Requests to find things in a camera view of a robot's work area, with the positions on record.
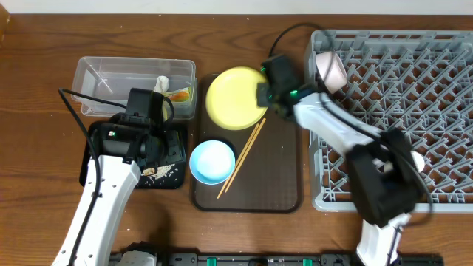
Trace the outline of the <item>rice and food scraps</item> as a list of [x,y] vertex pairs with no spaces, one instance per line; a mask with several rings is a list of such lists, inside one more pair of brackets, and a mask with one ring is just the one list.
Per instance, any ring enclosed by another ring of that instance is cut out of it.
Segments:
[[147,168],[142,172],[142,176],[149,182],[155,183],[162,182],[165,178],[171,177],[175,173],[177,173],[177,167],[175,164],[171,164],[157,168]]

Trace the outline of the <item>wooden chopstick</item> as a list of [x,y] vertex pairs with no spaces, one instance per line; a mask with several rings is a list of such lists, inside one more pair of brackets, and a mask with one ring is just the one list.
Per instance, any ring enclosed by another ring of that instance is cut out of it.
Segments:
[[242,164],[245,162],[245,159],[246,159],[246,157],[248,156],[249,151],[251,150],[253,144],[255,143],[255,141],[256,141],[256,139],[257,139],[259,133],[260,133],[260,131],[262,130],[262,127],[265,125],[265,122],[266,122],[266,118],[263,118],[262,121],[261,121],[261,123],[259,124],[259,128],[257,129],[256,134],[253,136],[253,139],[252,139],[251,142],[250,142],[249,147],[246,149],[246,152],[243,154],[243,157],[242,157],[242,159],[241,159],[241,161],[240,161],[240,164],[239,164],[239,165],[237,166],[237,168],[236,168],[236,172],[235,172],[234,175],[232,176],[230,183],[227,185],[227,187],[226,187],[226,189],[224,190],[223,193],[226,193],[226,192],[228,191],[228,189],[231,187],[231,185],[232,185],[232,183],[233,183],[233,181],[234,181],[236,175],[238,174],[239,170],[240,170],[241,167],[242,167]]
[[233,176],[234,173],[236,172],[237,166],[240,164],[240,161],[241,161],[241,159],[242,159],[242,157],[243,157],[243,154],[246,152],[246,149],[249,147],[250,142],[251,142],[251,140],[253,139],[253,136],[256,134],[256,131],[257,131],[258,128],[259,128],[259,123],[257,123],[257,124],[255,125],[253,131],[251,132],[251,135],[250,135],[250,137],[248,138],[248,140],[247,140],[245,146],[243,147],[242,152],[240,153],[240,155],[238,156],[238,158],[237,158],[237,160],[236,160],[236,164],[235,164],[234,170],[231,172],[230,177],[224,182],[223,187],[221,188],[220,192],[219,192],[218,195],[217,195],[217,199],[219,199],[219,198],[221,197],[221,195],[222,195],[222,193],[224,192],[224,190],[226,189],[227,185],[230,183],[232,176]]

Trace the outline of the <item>yellow plate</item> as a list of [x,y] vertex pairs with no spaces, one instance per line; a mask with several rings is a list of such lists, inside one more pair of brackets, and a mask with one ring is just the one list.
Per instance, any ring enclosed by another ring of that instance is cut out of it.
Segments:
[[236,131],[258,122],[266,113],[259,107],[256,89],[265,76],[255,69],[238,66],[219,74],[206,92],[205,107],[210,119],[219,127]]

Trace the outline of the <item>pink white bowl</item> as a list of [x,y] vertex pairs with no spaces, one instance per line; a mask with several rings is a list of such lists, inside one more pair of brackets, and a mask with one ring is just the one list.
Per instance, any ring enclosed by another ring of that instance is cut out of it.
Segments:
[[319,76],[330,94],[347,85],[347,72],[335,52],[319,53],[315,57]]

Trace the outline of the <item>green snack wrapper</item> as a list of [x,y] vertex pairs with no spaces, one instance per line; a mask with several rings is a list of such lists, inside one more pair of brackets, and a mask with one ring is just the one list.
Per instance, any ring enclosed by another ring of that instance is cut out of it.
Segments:
[[185,103],[190,101],[189,88],[178,89],[174,91],[164,92],[163,95],[174,103]]

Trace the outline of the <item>white tissue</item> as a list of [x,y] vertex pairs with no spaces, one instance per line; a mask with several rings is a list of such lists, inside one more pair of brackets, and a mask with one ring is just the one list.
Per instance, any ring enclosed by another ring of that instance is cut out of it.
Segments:
[[169,79],[166,76],[158,76],[154,87],[155,92],[167,92],[169,89]]

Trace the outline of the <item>light blue bowl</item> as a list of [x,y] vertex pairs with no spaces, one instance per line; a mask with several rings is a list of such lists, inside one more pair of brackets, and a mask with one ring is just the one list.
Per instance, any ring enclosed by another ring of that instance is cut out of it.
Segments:
[[225,182],[233,173],[236,158],[231,147],[219,140],[207,140],[191,153],[189,168],[194,178],[205,185]]

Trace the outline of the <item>pale green cup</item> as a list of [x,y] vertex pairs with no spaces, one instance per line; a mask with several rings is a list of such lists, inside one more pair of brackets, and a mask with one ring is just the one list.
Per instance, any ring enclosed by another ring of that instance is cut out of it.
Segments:
[[[411,155],[412,155],[412,158],[414,160],[416,169],[418,170],[418,172],[422,172],[425,165],[426,165],[423,156],[420,153],[416,152],[416,151],[412,151]],[[387,172],[389,170],[393,170],[392,163],[391,162],[385,163],[383,165],[383,170],[384,170],[384,172]]]

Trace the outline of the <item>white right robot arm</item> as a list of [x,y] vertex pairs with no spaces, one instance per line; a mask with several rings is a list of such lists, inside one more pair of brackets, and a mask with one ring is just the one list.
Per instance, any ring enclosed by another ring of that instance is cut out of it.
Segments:
[[363,219],[356,253],[364,265],[391,265],[412,211],[429,194],[404,133],[357,120],[312,84],[284,91],[259,83],[256,100],[318,135],[344,158],[352,201]]

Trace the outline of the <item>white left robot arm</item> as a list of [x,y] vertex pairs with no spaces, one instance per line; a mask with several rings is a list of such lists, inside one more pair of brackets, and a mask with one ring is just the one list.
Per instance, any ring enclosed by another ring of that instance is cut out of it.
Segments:
[[54,265],[107,265],[124,208],[135,189],[176,189],[184,180],[186,129],[156,128],[124,113],[86,133],[84,188]]

